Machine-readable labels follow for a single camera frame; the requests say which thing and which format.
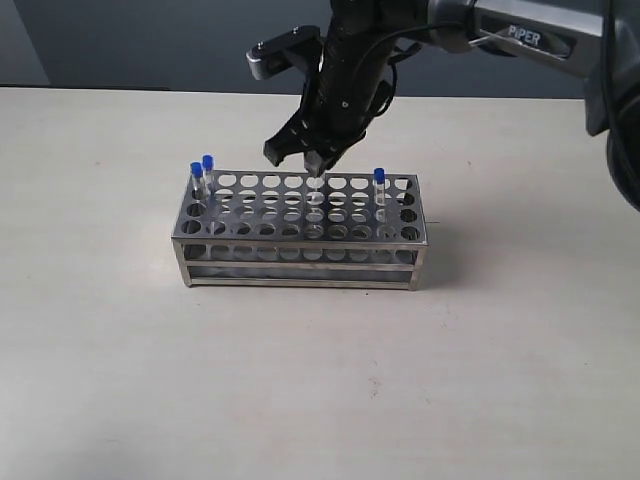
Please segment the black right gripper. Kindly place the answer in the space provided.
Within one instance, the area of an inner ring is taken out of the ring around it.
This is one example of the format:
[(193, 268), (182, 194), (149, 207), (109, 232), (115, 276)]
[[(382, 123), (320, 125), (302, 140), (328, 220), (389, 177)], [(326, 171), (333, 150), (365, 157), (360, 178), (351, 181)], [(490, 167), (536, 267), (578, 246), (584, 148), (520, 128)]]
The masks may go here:
[(362, 138), (371, 120), (371, 104), (394, 48), (386, 38), (381, 3), (333, 1), (331, 8), (310, 104), (264, 143), (263, 154), (274, 167), (304, 153), (307, 173), (323, 175), (342, 158), (341, 148)]

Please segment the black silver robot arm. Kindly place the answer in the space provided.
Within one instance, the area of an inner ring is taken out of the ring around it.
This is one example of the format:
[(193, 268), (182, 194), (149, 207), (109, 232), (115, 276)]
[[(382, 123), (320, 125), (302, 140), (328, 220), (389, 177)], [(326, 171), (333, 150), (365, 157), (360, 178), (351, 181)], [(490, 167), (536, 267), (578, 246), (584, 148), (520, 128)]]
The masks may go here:
[(596, 13), (545, 1), (335, 1), (329, 27), (302, 26), (254, 46), (253, 76), (295, 68), (305, 81), (298, 110), (265, 142), (279, 165), (302, 154), (320, 176), (389, 108), (400, 62), (423, 46), (480, 49), (526, 58), (584, 83), (587, 132), (607, 135), (607, 166), (632, 206), (639, 203), (639, 5), (604, 1)]

